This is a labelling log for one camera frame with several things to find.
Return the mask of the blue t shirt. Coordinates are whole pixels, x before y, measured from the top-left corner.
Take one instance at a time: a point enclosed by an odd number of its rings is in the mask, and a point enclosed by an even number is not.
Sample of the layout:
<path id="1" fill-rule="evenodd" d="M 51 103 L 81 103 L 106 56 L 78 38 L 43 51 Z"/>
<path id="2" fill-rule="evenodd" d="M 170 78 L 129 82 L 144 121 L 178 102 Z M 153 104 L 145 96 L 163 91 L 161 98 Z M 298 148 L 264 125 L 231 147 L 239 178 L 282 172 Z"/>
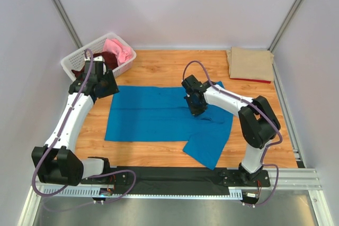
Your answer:
<path id="1" fill-rule="evenodd" d="M 209 105 L 193 116 L 182 87 L 119 86 L 113 95 L 106 141 L 186 141 L 183 151 L 213 170 L 229 139 L 233 115 Z"/>

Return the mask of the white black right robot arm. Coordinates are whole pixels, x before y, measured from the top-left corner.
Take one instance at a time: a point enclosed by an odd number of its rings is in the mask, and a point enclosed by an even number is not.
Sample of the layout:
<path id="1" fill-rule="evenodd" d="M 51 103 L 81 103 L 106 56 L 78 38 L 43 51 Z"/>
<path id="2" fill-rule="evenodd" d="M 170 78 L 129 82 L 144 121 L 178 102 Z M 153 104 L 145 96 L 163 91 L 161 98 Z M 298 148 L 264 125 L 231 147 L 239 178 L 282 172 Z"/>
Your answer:
<path id="1" fill-rule="evenodd" d="M 186 101 L 193 116 L 201 115 L 209 105 L 223 109 L 238 117 L 242 135 L 247 142 L 245 156 L 236 170 L 242 184 L 249 184 L 263 169 L 263 158 L 268 145 L 280 134 L 281 125 L 268 100 L 263 96 L 256 98 L 240 96 L 230 92 L 217 83 L 202 83 L 194 75 L 182 81 Z"/>

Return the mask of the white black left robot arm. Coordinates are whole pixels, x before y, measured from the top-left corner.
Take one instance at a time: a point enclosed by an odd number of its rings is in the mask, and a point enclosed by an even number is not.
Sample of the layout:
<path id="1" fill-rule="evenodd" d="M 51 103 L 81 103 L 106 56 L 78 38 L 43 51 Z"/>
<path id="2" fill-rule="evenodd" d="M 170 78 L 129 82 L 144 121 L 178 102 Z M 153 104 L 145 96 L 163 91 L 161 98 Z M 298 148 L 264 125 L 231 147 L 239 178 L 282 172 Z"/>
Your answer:
<path id="1" fill-rule="evenodd" d="M 42 183 L 76 186 L 82 179 L 104 174 L 108 159 L 75 154 L 83 123 L 99 98 L 118 93 L 113 72 L 102 56 L 85 61 L 84 72 L 70 85 L 67 104 L 61 118 L 42 147 L 34 147 L 31 157 Z"/>

